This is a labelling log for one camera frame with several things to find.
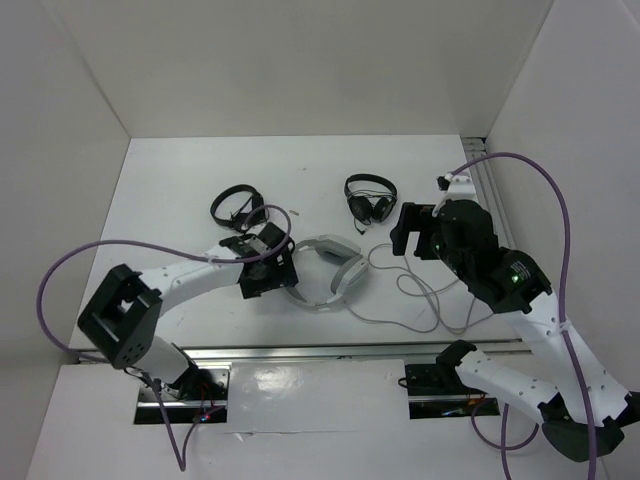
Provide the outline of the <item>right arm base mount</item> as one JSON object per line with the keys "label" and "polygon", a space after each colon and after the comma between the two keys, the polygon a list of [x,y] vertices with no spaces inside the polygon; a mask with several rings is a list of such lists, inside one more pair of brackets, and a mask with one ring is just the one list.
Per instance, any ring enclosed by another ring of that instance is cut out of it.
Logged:
{"label": "right arm base mount", "polygon": [[408,396],[412,420],[498,416],[498,402],[486,393],[445,378],[435,364],[406,364],[397,381]]}

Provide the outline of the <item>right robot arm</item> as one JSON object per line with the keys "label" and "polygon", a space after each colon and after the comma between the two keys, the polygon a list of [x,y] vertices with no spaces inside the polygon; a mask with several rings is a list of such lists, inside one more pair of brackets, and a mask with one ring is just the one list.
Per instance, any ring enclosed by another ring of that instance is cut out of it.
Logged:
{"label": "right robot arm", "polygon": [[403,204],[390,233],[394,255],[405,253],[413,232],[419,235],[415,256],[443,262],[476,299],[506,315],[551,375],[548,382],[529,377],[458,340],[436,359],[440,387],[481,390],[520,410],[572,461],[612,453],[624,438],[624,426],[639,419],[634,395],[560,319],[558,296],[536,262],[501,246],[491,215],[473,200],[448,200],[441,207]]}

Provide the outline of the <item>white grey headphones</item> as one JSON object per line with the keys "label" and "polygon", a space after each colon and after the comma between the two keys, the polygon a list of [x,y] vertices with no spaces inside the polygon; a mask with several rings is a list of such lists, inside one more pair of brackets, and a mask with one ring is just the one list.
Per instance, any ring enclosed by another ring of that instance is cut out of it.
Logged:
{"label": "white grey headphones", "polygon": [[[285,289],[289,299],[309,311],[334,310],[356,292],[369,272],[369,261],[360,246],[334,234],[306,238],[296,243],[292,260],[310,260],[314,253],[320,277],[311,286],[300,285]],[[310,277],[314,265],[307,265],[303,273]]]}

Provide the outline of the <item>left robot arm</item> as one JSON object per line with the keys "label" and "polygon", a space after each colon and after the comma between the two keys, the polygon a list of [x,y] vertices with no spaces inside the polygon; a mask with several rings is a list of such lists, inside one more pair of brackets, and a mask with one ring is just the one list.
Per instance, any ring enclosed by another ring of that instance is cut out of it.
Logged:
{"label": "left robot arm", "polygon": [[176,399],[216,391],[211,375],[180,347],[156,333],[173,308],[213,290],[237,286],[243,298],[293,287],[298,278],[294,241],[273,223],[258,233],[228,237],[200,255],[164,267],[111,268],[77,325],[116,370],[134,369]]}

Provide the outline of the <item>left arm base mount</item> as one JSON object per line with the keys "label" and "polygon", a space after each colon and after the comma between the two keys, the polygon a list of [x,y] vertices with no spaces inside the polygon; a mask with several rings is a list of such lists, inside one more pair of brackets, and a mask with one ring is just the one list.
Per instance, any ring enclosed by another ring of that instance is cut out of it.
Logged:
{"label": "left arm base mount", "polygon": [[[172,425],[187,425],[197,420],[204,424],[227,421],[230,366],[211,364],[201,367],[202,373],[194,386],[184,392],[160,382],[160,397]],[[164,423],[157,398],[149,385],[142,383],[137,396],[135,425]]]}

